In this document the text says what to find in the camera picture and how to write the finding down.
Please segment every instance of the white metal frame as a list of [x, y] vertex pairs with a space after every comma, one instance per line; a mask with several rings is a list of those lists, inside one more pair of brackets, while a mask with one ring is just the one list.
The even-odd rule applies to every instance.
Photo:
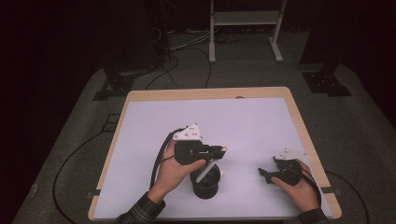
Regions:
[[280, 25], [283, 20], [287, 0], [282, 0], [280, 10], [275, 11], [239, 11], [239, 12], [215, 12], [214, 0], [210, 1], [210, 40], [209, 61], [216, 61], [215, 49], [215, 26], [217, 25], [261, 25], [275, 24], [274, 36], [269, 37], [270, 45], [278, 63], [283, 62], [277, 46]]

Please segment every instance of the person's right hand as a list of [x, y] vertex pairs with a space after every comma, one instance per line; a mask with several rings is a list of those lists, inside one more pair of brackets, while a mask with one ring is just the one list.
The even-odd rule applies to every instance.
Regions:
[[[306, 175], [312, 180], [309, 167], [305, 165], [302, 161], [297, 160], [297, 162], [299, 162], [303, 167], [303, 175]], [[317, 194], [304, 179], [301, 179], [300, 182], [295, 186], [291, 186], [277, 177], [272, 177], [271, 181], [281, 187], [283, 190], [285, 190], [286, 193], [288, 193], [289, 196], [292, 198], [296, 206], [302, 212], [307, 212], [312, 209], [319, 208]]]

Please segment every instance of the hand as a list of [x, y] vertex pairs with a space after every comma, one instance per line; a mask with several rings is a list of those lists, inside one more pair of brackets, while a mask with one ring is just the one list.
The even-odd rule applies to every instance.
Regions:
[[157, 180], [148, 192], [148, 197], [155, 203], [161, 203], [165, 195], [175, 189], [186, 175], [198, 170], [206, 163], [205, 160], [199, 160], [189, 165], [180, 165], [174, 157], [175, 143], [173, 139], [169, 141], [163, 153], [163, 160], [167, 160], [161, 162]]
[[[311, 171], [309, 167], [302, 161], [297, 160], [297, 162], [299, 162], [303, 167], [303, 175], [306, 175], [308, 178], [313, 180], [312, 176], [310, 175]], [[285, 190], [302, 212], [319, 208], [317, 194], [304, 179], [301, 179], [300, 182], [295, 186], [291, 186], [277, 177], [272, 177], [271, 181]]]

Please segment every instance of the black cable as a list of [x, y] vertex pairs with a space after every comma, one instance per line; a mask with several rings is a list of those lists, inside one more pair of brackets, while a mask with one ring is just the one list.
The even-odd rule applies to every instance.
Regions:
[[209, 82], [209, 79], [210, 79], [210, 74], [211, 74], [211, 72], [212, 72], [212, 64], [211, 64], [210, 61], [209, 61], [209, 56], [207, 56], [206, 52], [204, 52], [204, 51], [201, 50], [201, 49], [197, 49], [197, 48], [182, 48], [182, 49], [174, 50], [174, 52], [178, 52], [178, 51], [182, 51], [182, 50], [186, 50], [186, 49], [195, 49], [195, 50], [201, 51], [201, 52], [206, 56], [207, 62], [208, 62], [208, 64], [209, 64], [209, 73], [208, 73], [208, 75], [207, 75], [206, 82], [205, 82], [205, 89], [206, 89], [206, 88], [207, 88], [207, 83]]
[[163, 162], [163, 161], [167, 161], [167, 160], [169, 160], [169, 159], [172, 159], [172, 158], [174, 158], [175, 157], [175, 155], [173, 155], [173, 156], [170, 156], [170, 157], [168, 157], [168, 158], [165, 158], [165, 159], [163, 159], [163, 160], [161, 160], [161, 162]]
[[150, 83], [146, 86], [145, 90], [148, 90], [148, 89], [149, 89], [149, 86], [150, 86], [155, 80], [157, 80], [159, 77], [162, 77], [162, 76], [168, 74], [170, 71], [174, 70], [174, 69], [178, 66], [178, 58], [175, 57], [175, 56], [173, 56], [173, 55], [171, 55], [171, 57], [173, 57], [173, 58], [176, 59], [176, 64], [175, 64], [170, 70], [165, 70], [164, 73], [161, 73], [160, 75], [158, 75], [158, 76], [156, 76], [154, 79], [152, 79], [152, 80], [150, 81]]
[[[176, 56], [174, 56], [174, 55], [170, 55], [171, 57], [173, 57], [173, 58], [175, 58], [176, 60], [177, 60], [177, 64], [178, 64], [178, 58], [176, 57]], [[178, 85], [176, 84], [176, 82], [175, 82], [175, 80], [173, 79], [173, 77], [172, 77], [172, 75], [169, 73], [171, 70], [166, 70], [164, 67], [163, 67], [163, 65], [162, 65], [162, 69], [163, 69], [163, 71], [165, 71], [168, 75], [169, 75], [169, 77], [172, 79], [172, 82], [173, 83], [175, 83], [175, 86], [176, 86], [176, 89], [178, 89]]]
[[358, 190], [355, 189], [355, 187], [353, 187], [352, 184], [349, 183], [349, 181], [347, 181], [347, 180], [346, 180], [345, 178], [343, 178], [342, 176], [340, 176], [340, 175], [338, 175], [338, 174], [336, 174], [336, 173], [333, 173], [333, 172], [331, 172], [331, 171], [327, 171], [327, 170], [325, 170], [324, 172], [326, 172], [327, 174], [334, 175], [334, 176], [340, 178], [340, 179], [343, 180], [346, 184], [348, 184], [348, 185], [352, 188], [353, 191], [355, 191], [356, 195], [358, 196], [359, 200], [361, 201], [361, 205], [362, 205], [363, 208], [364, 208], [364, 214], [366, 215], [366, 221], [367, 221], [366, 223], [367, 223], [367, 224], [370, 224], [370, 214], [369, 214], [369, 210], [367, 209], [367, 205], [366, 205], [366, 203], [364, 202], [364, 200], [363, 200], [363, 198], [361, 197], [361, 194], [358, 192]]
[[150, 189], [154, 185], [158, 167], [160, 166], [160, 163], [162, 162], [163, 153], [165, 152], [165, 149], [168, 146], [169, 141], [171, 140], [171, 138], [173, 137], [173, 135], [175, 133], [181, 132], [183, 130], [184, 129], [177, 129], [177, 130], [172, 131], [171, 133], [168, 134], [168, 136], [163, 141], [163, 145], [161, 146], [160, 151], [158, 152], [157, 158], [155, 159], [154, 166], [152, 167], [151, 181], [150, 181], [150, 184], [149, 184], [149, 188]]
[[103, 131], [97, 133], [96, 135], [94, 135], [93, 137], [89, 138], [87, 141], [85, 141], [84, 143], [82, 143], [79, 147], [77, 147], [64, 161], [64, 163], [62, 164], [61, 168], [59, 169], [58, 173], [55, 176], [55, 179], [53, 180], [53, 184], [52, 184], [52, 200], [55, 203], [55, 207], [56, 209], [59, 211], [59, 213], [61, 213], [61, 215], [70, 223], [73, 224], [77, 224], [77, 222], [73, 221], [73, 219], [71, 219], [61, 208], [61, 206], [58, 204], [58, 201], [56, 199], [56, 194], [55, 194], [55, 190], [56, 190], [56, 183], [58, 181], [58, 177], [59, 174], [61, 173], [62, 169], [64, 168], [64, 166], [67, 164], [67, 162], [70, 160], [70, 158], [73, 157], [73, 155], [76, 154], [76, 152], [78, 152], [80, 149], [82, 149], [85, 145], [87, 145], [89, 142], [91, 142], [91, 140], [93, 140], [94, 138], [98, 137], [99, 135], [101, 135], [102, 133], [105, 133]]

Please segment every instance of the black cup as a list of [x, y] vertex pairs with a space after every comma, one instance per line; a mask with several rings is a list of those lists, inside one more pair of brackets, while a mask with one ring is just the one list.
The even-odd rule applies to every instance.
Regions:
[[219, 181], [220, 181], [220, 169], [215, 164], [209, 172], [205, 175], [205, 177], [199, 182], [195, 182], [197, 177], [201, 174], [201, 172], [205, 169], [205, 166], [192, 172], [190, 174], [190, 180], [192, 182], [192, 190], [195, 195], [201, 199], [210, 199], [213, 198], [219, 189]]

